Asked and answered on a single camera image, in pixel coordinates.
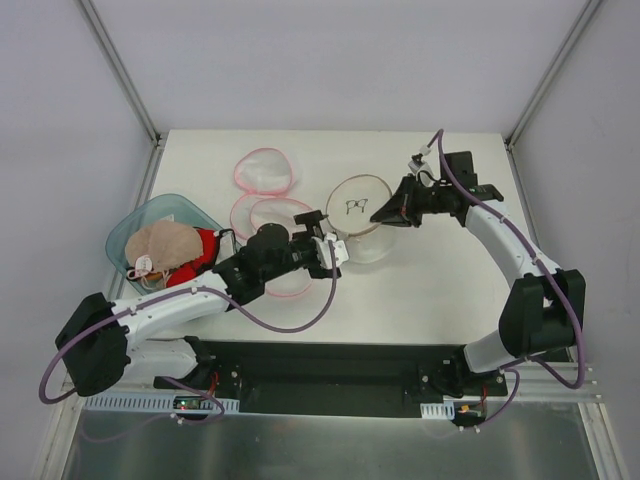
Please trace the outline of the cream mesh laundry bag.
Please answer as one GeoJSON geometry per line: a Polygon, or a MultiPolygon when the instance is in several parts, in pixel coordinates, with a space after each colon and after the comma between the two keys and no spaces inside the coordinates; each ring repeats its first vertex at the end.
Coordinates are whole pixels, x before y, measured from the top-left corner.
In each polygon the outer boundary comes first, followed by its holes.
{"type": "Polygon", "coordinates": [[[345,242],[351,262],[378,262],[393,248],[395,231],[370,220],[391,196],[389,185],[370,174],[344,180],[329,195],[327,221],[338,238],[345,242]]]}

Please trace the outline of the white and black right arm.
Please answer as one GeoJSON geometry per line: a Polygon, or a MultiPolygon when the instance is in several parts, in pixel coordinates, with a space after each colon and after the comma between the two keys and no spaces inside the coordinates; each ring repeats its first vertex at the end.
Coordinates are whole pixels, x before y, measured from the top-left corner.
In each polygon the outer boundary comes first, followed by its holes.
{"type": "Polygon", "coordinates": [[[470,152],[441,155],[438,176],[427,154],[422,150],[411,157],[409,174],[372,221],[419,227],[427,214],[447,214],[483,245],[510,288],[497,329],[459,348],[432,379],[451,382],[457,392],[469,395],[489,373],[526,360],[542,364],[544,354],[573,347],[578,367],[570,385],[578,388],[586,371],[584,276],[560,267],[515,225],[499,190],[479,184],[470,152]]]}

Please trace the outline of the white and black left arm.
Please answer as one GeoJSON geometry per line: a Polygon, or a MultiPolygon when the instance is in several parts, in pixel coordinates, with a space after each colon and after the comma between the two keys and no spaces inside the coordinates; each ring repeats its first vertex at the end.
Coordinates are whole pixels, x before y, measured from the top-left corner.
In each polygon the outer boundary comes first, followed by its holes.
{"type": "Polygon", "coordinates": [[[85,297],[55,339],[57,353],[39,385],[42,402],[50,374],[62,362],[80,397],[117,384],[139,361],[139,347],[155,334],[206,315],[236,310],[254,324],[277,332],[246,311],[264,295],[268,282],[298,270],[312,279],[336,283],[349,259],[345,242],[321,227],[318,210],[295,216],[302,231],[291,234],[275,223],[258,228],[236,253],[194,279],[162,291],[110,302],[101,293],[85,297]]]}

